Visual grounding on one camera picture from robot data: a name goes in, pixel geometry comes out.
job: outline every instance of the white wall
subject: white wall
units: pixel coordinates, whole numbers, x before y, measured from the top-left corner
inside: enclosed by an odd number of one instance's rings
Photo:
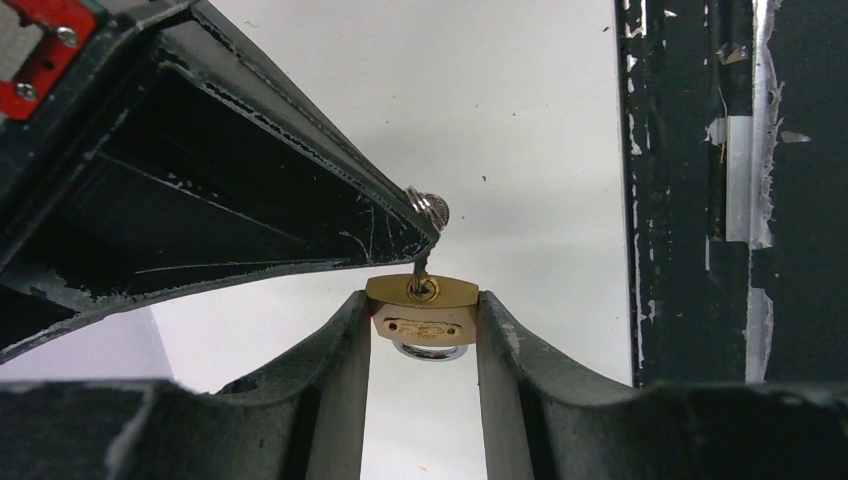
[[[172,378],[150,308],[112,315],[0,365],[0,382]]]
[[[630,382],[612,2],[213,3],[378,168],[447,199],[432,273],[494,291],[535,333]],[[177,380],[214,391],[369,276],[410,269],[280,278],[154,311]],[[485,478],[474,351],[432,364],[373,344],[362,478]]]

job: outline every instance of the screw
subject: screw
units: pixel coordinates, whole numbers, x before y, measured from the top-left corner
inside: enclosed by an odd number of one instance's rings
[[[38,100],[38,91],[32,86],[32,84],[29,83],[19,83],[15,85],[15,93],[27,102],[34,102]]]
[[[76,48],[79,45],[79,36],[71,27],[59,27],[56,29],[56,36],[59,41],[66,47]]]

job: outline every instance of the bare metal strip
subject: bare metal strip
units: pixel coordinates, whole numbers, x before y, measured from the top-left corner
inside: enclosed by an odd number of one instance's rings
[[[751,155],[750,116],[727,118],[727,202],[725,239],[748,242],[751,237],[751,178],[759,176]]]

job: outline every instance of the red bracket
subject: red bracket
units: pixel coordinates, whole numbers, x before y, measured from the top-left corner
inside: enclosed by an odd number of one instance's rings
[[[0,81],[0,112],[15,120],[26,120],[47,98],[71,60],[91,37],[97,27],[97,18],[78,0],[5,1],[23,21],[38,25],[45,33],[15,78],[11,82]],[[76,41],[63,42],[58,33],[60,28],[71,29]],[[22,84],[32,87],[29,95],[21,95],[19,85]]]

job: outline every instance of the padlock body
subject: padlock body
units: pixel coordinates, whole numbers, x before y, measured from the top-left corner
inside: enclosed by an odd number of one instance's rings
[[[472,344],[477,336],[480,288],[455,278],[428,276],[438,294],[416,300],[409,294],[411,274],[386,275],[368,280],[371,318],[377,334],[390,340],[423,347]]]

